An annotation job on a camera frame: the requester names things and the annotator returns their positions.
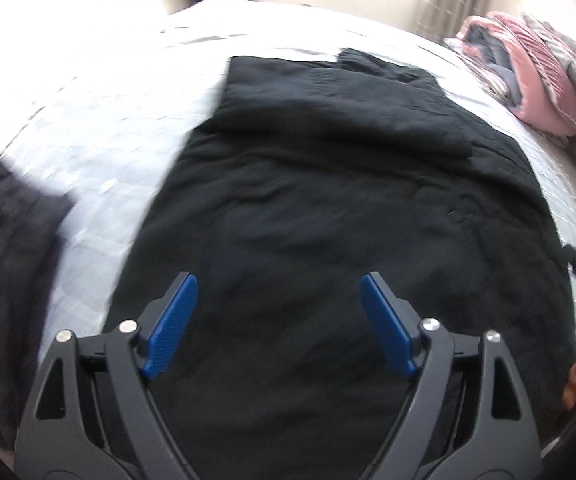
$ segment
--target pink velvet cushion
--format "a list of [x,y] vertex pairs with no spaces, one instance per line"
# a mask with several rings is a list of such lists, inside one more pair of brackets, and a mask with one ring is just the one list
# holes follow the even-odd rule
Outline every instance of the pink velvet cushion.
[[567,132],[563,135],[575,136],[576,89],[565,73],[564,67],[543,40],[522,20],[504,12],[490,12],[488,17],[506,27],[528,53],[548,98],[567,125]]
[[510,111],[534,128],[556,136],[570,136],[570,127],[548,98],[532,59],[514,34],[495,20],[482,16],[468,16],[456,37],[463,40],[471,25],[484,27],[490,35],[503,43],[510,56],[522,95],[521,104],[509,108]]

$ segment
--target white bedspread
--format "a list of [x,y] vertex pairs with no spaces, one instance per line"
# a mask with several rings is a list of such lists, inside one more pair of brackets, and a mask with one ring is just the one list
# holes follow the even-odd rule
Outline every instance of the white bedspread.
[[[100,330],[150,200],[190,131],[216,105],[237,55],[332,60],[352,47],[434,74],[448,97],[514,137],[532,163],[560,237],[576,246],[576,167],[481,89],[449,50],[386,25],[325,10],[208,0],[161,34],[97,59],[48,101],[4,151],[16,171],[77,201],[66,219],[42,352],[57,330]],[[576,307],[576,281],[573,280]]]

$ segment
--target metal screw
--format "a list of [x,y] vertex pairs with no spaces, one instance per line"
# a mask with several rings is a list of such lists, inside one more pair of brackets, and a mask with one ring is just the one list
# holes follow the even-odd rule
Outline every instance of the metal screw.
[[441,323],[439,323],[434,317],[427,317],[421,321],[421,326],[426,332],[437,332],[441,328]]
[[119,332],[123,332],[124,334],[129,334],[135,330],[137,330],[137,322],[132,319],[126,319],[126,321],[122,321],[119,324]]
[[496,330],[488,330],[485,333],[485,338],[490,341],[490,343],[500,343],[501,342],[501,334],[498,333]]
[[72,332],[70,330],[59,330],[59,332],[57,332],[57,335],[55,336],[55,339],[59,343],[65,343],[66,341],[70,341],[70,339],[72,339]]

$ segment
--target blue rubber tip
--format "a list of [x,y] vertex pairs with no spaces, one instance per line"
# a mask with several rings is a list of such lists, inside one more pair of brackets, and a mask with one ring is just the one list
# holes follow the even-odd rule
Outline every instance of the blue rubber tip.
[[148,356],[142,367],[147,380],[165,372],[197,303],[197,279],[188,274],[148,339]]
[[415,375],[417,364],[413,360],[410,335],[369,274],[361,280],[361,304],[391,367],[404,377]]

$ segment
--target dark hanging clothes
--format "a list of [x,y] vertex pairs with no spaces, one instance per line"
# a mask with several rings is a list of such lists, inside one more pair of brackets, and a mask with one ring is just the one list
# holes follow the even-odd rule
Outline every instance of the dark hanging clothes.
[[0,446],[14,448],[36,372],[46,306],[72,207],[18,180],[0,162]]
[[136,238],[106,330],[181,270],[199,303],[151,387],[202,480],[359,478],[405,390],[359,303],[371,270],[452,332],[499,330],[552,435],[576,345],[548,205],[515,140],[423,70],[353,50],[233,58]]

